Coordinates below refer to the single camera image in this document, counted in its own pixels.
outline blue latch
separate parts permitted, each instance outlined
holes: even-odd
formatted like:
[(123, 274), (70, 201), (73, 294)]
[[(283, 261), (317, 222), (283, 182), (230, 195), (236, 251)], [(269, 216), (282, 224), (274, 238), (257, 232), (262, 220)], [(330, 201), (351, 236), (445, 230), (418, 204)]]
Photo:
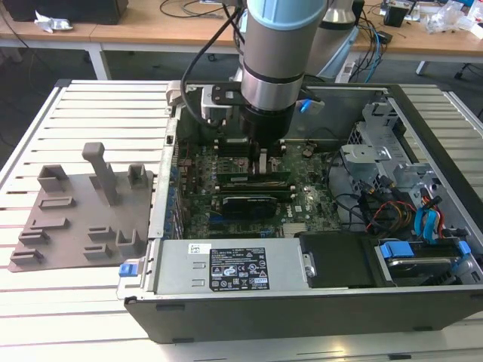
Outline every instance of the blue latch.
[(466, 243), (465, 241), (459, 241), (458, 247), (460, 247), (461, 253), (463, 255), (471, 254), (471, 249), (469, 248), (468, 243)]
[(312, 102), (311, 100), (302, 101), (302, 106), (300, 107), (300, 113), (305, 113), (309, 109), (311, 102)]
[(137, 264), (124, 263), (119, 266), (119, 276), (123, 277), (136, 277), (137, 276)]
[(384, 259), (388, 258), (411, 258), (414, 252), (407, 241), (386, 241), (380, 246)]

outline green circuit board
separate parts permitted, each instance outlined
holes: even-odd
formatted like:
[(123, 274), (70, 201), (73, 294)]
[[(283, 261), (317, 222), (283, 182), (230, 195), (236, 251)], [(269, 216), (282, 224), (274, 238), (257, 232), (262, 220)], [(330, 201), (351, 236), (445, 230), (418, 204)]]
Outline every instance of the green circuit board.
[(279, 238), (295, 232), (338, 230), (340, 220), (325, 188), (327, 154), (303, 156), (307, 144), (287, 143), (282, 157), (270, 158), (268, 165), (275, 175), (270, 185), (288, 184), (290, 202), (278, 202), (274, 217), (264, 220), (226, 220), (220, 205), (228, 195), (219, 187), (230, 182), (244, 182), (248, 160), (244, 157), (220, 157), (209, 147), (199, 149), (191, 158), (192, 169), (183, 187), (183, 205), (188, 217), (184, 238)]

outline power supply label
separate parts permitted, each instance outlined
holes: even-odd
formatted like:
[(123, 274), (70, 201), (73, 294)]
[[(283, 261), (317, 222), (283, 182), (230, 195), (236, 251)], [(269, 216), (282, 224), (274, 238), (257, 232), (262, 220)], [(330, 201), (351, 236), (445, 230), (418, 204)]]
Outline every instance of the power supply label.
[(214, 292), (270, 289), (265, 248), (211, 249), (210, 289)]

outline blue cable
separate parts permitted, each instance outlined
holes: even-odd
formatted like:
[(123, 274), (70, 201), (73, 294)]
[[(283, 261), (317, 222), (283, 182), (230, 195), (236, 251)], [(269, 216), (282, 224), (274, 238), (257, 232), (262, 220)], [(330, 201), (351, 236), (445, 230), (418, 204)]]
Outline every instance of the blue cable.
[(369, 82), (369, 80), (371, 79), (372, 75), (374, 74), (374, 72), (376, 70), (377, 64), (379, 64), (379, 60), (378, 60), (379, 59), (379, 53), (380, 53), (379, 35), (377, 34), (377, 31), (376, 31), (376, 29), (374, 27), (371, 26), (371, 30), (374, 32), (374, 35), (376, 36), (376, 43), (377, 43), (377, 46), (376, 46), (376, 59), (372, 63), (371, 70), (369, 71), (368, 77), (365, 79), (364, 83)]

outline plastic bag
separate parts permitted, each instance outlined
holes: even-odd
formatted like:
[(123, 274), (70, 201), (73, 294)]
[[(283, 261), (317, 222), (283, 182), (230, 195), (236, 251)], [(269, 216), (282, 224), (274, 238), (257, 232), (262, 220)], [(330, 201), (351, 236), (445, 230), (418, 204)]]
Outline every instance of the plastic bag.
[(54, 30), (72, 30), (74, 29), (67, 19), (56, 19), (53, 17), (45, 17), (44, 15), (35, 12), (37, 20), (34, 23), (45, 32), (52, 34)]
[(423, 19), (424, 26), (429, 34), (457, 29), (458, 20), (464, 16), (461, 3), (449, 0), (436, 14)]
[(475, 23), (483, 23), (483, 0), (475, 0), (469, 9), (468, 18)]

